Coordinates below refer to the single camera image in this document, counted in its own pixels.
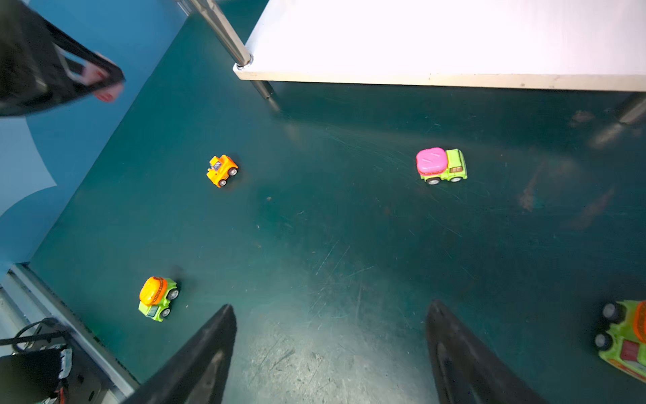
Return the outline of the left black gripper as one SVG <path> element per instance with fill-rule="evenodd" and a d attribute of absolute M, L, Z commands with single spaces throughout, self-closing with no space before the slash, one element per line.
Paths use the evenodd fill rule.
<path fill-rule="evenodd" d="M 1 116 L 18 117 L 76 96 L 120 96 L 124 72 L 21 1 L 1 2 Z"/>

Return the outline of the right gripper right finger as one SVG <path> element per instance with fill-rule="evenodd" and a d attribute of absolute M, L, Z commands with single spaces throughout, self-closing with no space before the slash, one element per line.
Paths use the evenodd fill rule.
<path fill-rule="evenodd" d="M 442 301 L 430 304 L 426 338 L 441 403 L 545 403 Z"/>

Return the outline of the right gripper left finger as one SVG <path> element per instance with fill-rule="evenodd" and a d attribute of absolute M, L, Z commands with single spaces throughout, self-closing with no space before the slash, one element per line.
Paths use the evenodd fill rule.
<path fill-rule="evenodd" d="M 237 335 L 225 305 L 127 403 L 221 403 Z"/>

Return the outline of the pink green toy car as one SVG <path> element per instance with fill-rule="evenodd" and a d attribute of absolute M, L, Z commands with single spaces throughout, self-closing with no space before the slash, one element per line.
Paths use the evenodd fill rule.
<path fill-rule="evenodd" d="M 457 183 L 468 178 L 464 154 L 459 149 L 433 147 L 421 150 L 416 155 L 416 166 L 420 178 L 430 185 L 442 181 Z"/>

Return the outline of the pink pig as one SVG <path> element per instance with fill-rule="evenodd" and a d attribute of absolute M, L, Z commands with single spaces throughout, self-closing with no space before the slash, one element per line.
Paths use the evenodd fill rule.
<path fill-rule="evenodd" d="M 87 60 L 82 68 L 81 82 L 87 86 L 95 86 L 92 95 L 104 102 L 112 103 L 118 99 L 124 90 L 125 77 L 123 71 L 109 58 L 94 52 L 97 62 Z"/>

